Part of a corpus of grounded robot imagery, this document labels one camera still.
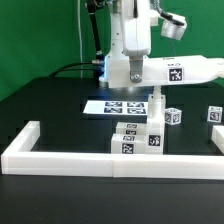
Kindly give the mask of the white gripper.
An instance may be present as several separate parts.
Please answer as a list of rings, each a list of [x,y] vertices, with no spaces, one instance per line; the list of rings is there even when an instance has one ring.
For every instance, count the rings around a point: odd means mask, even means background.
[[[130,56],[130,80],[142,81],[143,57],[151,51],[150,5],[148,0],[122,0],[123,52]]]

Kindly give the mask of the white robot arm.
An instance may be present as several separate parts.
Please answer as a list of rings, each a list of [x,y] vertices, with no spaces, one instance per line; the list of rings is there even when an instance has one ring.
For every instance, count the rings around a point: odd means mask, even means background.
[[[112,87],[143,80],[143,62],[151,52],[151,27],[158,25],[158,14],[150,0],[109,0],[110,51],[105,58],[104,74],[99,81]]]

